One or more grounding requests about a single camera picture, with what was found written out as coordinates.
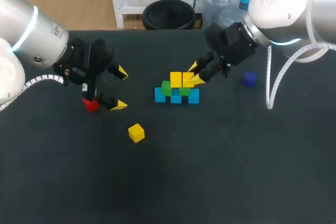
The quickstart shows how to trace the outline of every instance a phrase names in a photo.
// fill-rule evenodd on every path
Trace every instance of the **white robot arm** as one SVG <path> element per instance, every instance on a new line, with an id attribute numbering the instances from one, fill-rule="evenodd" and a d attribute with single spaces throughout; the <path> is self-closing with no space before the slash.
<path id="1" fill-rule="evenodd" d="M 308 44 L 335 44 L 336 0 L 251 0 L 244 26 L 259 44 L 279 47 L 290 57 Z M 327 49 L 305 52 L 298 62 L 311 62 Z"/>
<path id="2" fill-rule="evenodd" d="M 119 79 L 128 76 L 113 55 L 102 39 L 91 43 L 79 38 L 69 40 L 65 28 L 25 0 L 0 0 L 0 111 L 22 90 L 46 79 L 65 86 L 69 81 L 82 85 L 83 101 L 89 111 L 97 109 L 98 103 L 108 109 L 122 109 L 125 103 L 97 93 L 96 89 L 96 81 L 105 70 Z M 43 75 L 25 85 L 24 69 L 18 59 L 39 69 L 53 67 L 58 76 Z"/>
<path id="3" fill-rule="evenodd" d="M 66 50 L 68 31 L 25 0 L 0 0 L 0 104 L 25 84 L 16 56 L 37 68 L 51 67 Z"/>

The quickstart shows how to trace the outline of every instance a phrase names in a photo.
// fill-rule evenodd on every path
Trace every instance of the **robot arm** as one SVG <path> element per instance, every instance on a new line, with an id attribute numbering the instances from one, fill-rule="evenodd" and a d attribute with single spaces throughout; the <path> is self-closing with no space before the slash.
<path id="1" fill-rule="evenodd" d="M 206 83 L 218 71 L 227 76 L 231 66 L 251 56 L 257 45 L 278 47 L 290 57 L 309 44 L 336 44 L 335 13 L 336 0 L 251 0 L 243 23 L 224 29 L 212 24 L 205 30 L 214 60 L 197 59 L 190 68 L 196 74 L 192 81 Z M 297 61 L 311 62 L 327 51 L 313 49 Z"/>
<path id="2" fill-rule="evenodd" d="M 120 101 L 97 93 L 96 81 L 107 70 L 120 79 L 128 75 L 113 61 L 113 52 L 98 39 L 92 43 L 75 38 L 25 0 L 0 0 L 0 105 L 18 96 L 25 84 L 24 69 L 18 58 L 39 69 L 53 67 L 69 81 L 83 84 L 85 102 L 99 102 L 108 109 Z"/>

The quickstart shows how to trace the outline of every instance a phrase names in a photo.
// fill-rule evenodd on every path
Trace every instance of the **dark blue cube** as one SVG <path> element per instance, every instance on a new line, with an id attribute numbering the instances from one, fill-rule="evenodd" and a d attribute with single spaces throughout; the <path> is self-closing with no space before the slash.
<path id="1" fill-rule="evenodd" d="M 253 72 L 247 72 L 244 76 L 243 83 L 249 88 L 255 88 L 257 85 L 257 74 Z"/>

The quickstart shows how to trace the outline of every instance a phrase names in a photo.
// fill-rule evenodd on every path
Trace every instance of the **stacked blocks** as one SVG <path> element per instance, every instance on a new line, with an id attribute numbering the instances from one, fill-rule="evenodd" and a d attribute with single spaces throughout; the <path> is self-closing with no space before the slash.
<path id="1" fill-rule="evenodd" d="M 163 81 L 160 88 L 155 88 L 155 102 L 164 103 L 168 98 L 170 103 L 181 104 L 186 103 L 186 99 L 182 102 L 182 97 L 188 97 L 189 104 L 199 104 L 199 89 L 191 89 L 194 87 L 190 83 L 193 77 L 194 73 L 171 72 L 170 81 Z"/>
<path id="2" fill-rule="evenodd" d="M 171 72 L 170 73 L 170 86 L 172 88 L 182 87 L 182 72 Z"/>
<path id="3" fill-rule="evenodd" d="M 188 97 L 189 104 L 199 104 L 200 103 L 200 93 L 199 89 L 190 90 L 190 94 Z"/>
<path id="4" fill-rule="evenodd" d="M 182 76 L 182 86 L 185 88 L 193 88 L 194 85 L 190 82 L 190 80 L 194 77 L 194 73 L 192 72 L 183 72 Z"/>
<path id="5" fill-rule="evenodd" d="M 166 102 L 166 97 L 162 94 L 162 88 L 155 88 L 155 102 Z"/>
<path id="6" fill-rule="evenodd" d="M 257 84 L 257 74 L 253 72 L 247 72 L 244 76 L 243 83 L 249 88 L 255 88 Z"/>
<path id="7" fill-rule="evenodd" d="M 163 81 L 161 86 L 161 94 L 165 97 L 171 97 L 173 93 L 170 81 Z"/>
<path id="8" fill-rule="evenodd" d="M 170 103 L 182 103 L 182 96 L 180 96 L 178 89 L 173 89 L 173 95 L 170 98 Z"/>
<path id="9" fill-rule="evenodd" d="M 190 94 L 190 88 L 179 88 L 178 90 L 179 90 L 178 94 L 181 95 L 181 96 L 187 97 Z"/>

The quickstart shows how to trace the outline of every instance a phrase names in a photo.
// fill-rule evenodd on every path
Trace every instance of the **yellow cube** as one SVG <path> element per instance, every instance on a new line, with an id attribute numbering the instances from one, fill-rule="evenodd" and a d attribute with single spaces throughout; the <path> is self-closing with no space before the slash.
<path id="1" fill-rule="evenodd" d="M 170 87 L 171 88 L 182 87 L 182 72 L 170 72 Z"/>
<path id="2" fill-rule="evenodd" d="M 183 72 L 182 86 L 184 88 L 193 88 L 194 85 L 190 82 L 190 80 L 193 77 L 194 77 L 194 73 L 192 73 L 192 72 Z"/>
<path id="3" fill-rule="evenodd" d="M 132 140 L 137 143 L 140 140 L 143 140 L 145 138 L 145 131 L 143 128 L 139 125 L 139 123 L 133 125 L 128 129 L 128 134 L 130 134 L 130 137 Z"/>

